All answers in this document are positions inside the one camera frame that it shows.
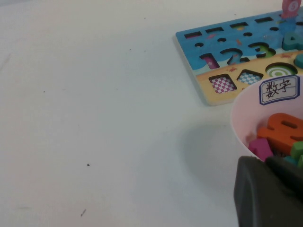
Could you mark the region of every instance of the colorful foam pieces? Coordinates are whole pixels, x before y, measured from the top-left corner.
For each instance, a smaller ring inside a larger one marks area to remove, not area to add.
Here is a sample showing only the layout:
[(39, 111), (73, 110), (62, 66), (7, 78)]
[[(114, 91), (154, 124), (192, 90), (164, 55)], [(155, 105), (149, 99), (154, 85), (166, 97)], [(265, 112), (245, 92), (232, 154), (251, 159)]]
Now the colorful foam pieces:
[(290, 155), (295, 160), (299, 160), (300, 156), (303, 155), (303, 141), (296, 142), (293, 144), (292, 149), (290, 151)]
[(273, 114), (257, 136), (266, 138), (271, 148), (290, 155), (293, 144), (303, 140), (303, 120), (285, 113)]
[(289, 162), (289, 163), (294, 164), (295, 166), (298, 165), (298, 161), (295, 160), (294, 158), (292, 158), (291, 156), (286, 156), (286, 157), (284, 158), (284, 160), (286, 160), (286, 161)]
[(300, 158), (299, 158), (298, 167), (300, 169), (303, 169), (303, 155), (301, 155)]
[(267, 157), (273, 156), (267, 139), (255, 139), (250, 142), (248, 149), (259, 157), (262, 161), (265, 161)]

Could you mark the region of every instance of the pink puzzle piece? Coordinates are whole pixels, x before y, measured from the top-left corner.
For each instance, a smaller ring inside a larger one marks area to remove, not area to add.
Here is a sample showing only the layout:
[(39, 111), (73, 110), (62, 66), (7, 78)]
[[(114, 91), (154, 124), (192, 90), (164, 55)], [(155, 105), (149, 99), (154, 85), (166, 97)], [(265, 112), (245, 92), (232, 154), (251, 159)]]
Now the pink puzzle piece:
[(262, 161), (265, 161), (267, 157), (273, 156), (267, 139), (259, 138), (250, 142), (248, 149), (259, 157)]
[(301, 5), (301, 0), (283, 0), (282, 10), (283, 14), (282, 18), (296, 17), (298, 15), (298, 11)]

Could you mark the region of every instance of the circular hole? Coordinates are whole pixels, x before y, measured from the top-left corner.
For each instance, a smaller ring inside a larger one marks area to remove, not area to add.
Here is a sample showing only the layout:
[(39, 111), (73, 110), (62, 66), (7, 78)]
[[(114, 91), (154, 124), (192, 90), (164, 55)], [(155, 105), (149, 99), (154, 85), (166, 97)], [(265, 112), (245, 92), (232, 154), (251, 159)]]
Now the circular hole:
[(220, 39), (218, 39), (218, 42), (225, 42), (225, 41), (226, 41), (225, 38), (220, 38)]
[(297, 74), (298, 70), (291, 64), (277, 62), (270, 64), (266, 67), (265, 72), (270, 77), (280, 77)]
[(270, 30), (270, 31), (278, 31), (279, 28), (278, 28), (278, 27), (271, 27), (269, 30)]
[(244, 33), (243, 35), (244, 35), (244, 36), (252, 36), (252, 33), (246, 32), (246, 33)]
[(196, 44), (195, 44), (195, 47), (202, 47), (202, 46), (204, 46), (203, 43), (196, 43)]

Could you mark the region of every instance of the square cutout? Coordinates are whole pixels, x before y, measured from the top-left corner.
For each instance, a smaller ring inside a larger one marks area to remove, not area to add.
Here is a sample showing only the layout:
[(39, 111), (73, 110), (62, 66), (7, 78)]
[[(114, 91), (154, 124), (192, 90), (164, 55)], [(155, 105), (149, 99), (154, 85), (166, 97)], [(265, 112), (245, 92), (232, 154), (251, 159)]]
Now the square cutout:
[(236, 85), (233, 83), (228, 74), (210, 77), (209, 81), (212, 83), (216, 93), (225, 93), (237, 89)]
[(238, 76), (237, 81), (244, 84), (252, 85), (258, 82), (259, 80), (261, 80), (262, 77), (263, 74), (261, 73), (250, 71), (250, 70), (243, 70), (241, 74)]

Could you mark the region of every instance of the shape puzzle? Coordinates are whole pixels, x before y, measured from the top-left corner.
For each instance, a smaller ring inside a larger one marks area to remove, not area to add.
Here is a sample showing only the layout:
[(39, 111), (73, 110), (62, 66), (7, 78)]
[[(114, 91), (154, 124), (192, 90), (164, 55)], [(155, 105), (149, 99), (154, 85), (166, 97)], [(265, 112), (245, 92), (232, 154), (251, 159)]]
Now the shape puzzle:
[(303, 7), (296, 17), (282, 18), (282, 13), (176, 33), (210, 105), (232, 102), (243, 89), (259, 80), (303, 74), (300, 55), (303, 53)]

